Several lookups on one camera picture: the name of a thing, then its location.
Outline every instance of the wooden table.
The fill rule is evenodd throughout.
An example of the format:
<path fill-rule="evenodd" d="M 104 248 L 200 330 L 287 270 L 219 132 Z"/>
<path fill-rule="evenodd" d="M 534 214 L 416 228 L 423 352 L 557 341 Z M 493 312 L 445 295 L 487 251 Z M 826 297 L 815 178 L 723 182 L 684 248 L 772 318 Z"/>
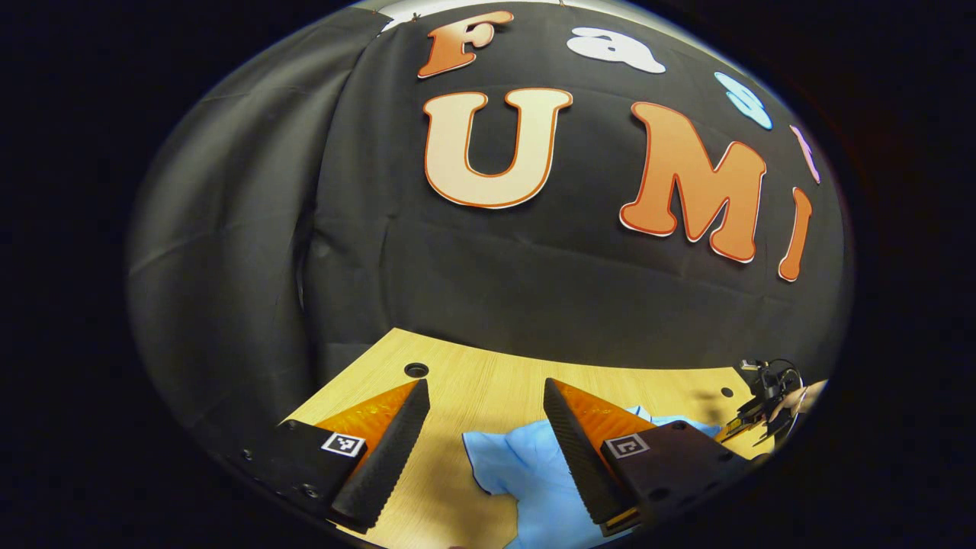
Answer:
<path fill-rule="evenodd" d="M 516 535 L 515 499 L 488 495 L 474 482 L 461 434 L 507 433 L 546 419 L 543 382 L 553 377 L 622 407 L 642 405 L 652 416 L 684 415 L 724 424 L 749 400 L 749 388 L 727 368 L 653 370 L 526 359 L 447 343 L 394 328 L 362 357 L 284 419 L 314 424 L 412 381 L 410 362 L 429 368 L 430 412 L 380 519 L 366 534 L 344 531 L 389 548 L 500 549 Z M 731 398 L 721 389 L 733 391 Z M 730 441 L 752 458 L 762 430 Z"/>

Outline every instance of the blue towel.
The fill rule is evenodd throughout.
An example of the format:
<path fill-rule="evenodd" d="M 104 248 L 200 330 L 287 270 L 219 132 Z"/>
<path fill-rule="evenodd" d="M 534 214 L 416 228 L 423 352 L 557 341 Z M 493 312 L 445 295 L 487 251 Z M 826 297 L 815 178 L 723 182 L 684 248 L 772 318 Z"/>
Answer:
<path fill-rule="evenodd" d="M 641 406 L 628 411 L 655 425 L 680 419 L 710 437 L 720 429 L 680 415 L 652 419 Z M 548 420 L 507 435 L 464 433 L 462 440 L 478 485 L 490 494 L 510 493 L 518 500 L 518 535 L 506 549 L 590 549 L 630 532 L 603 537 L 573 484 Z"/>

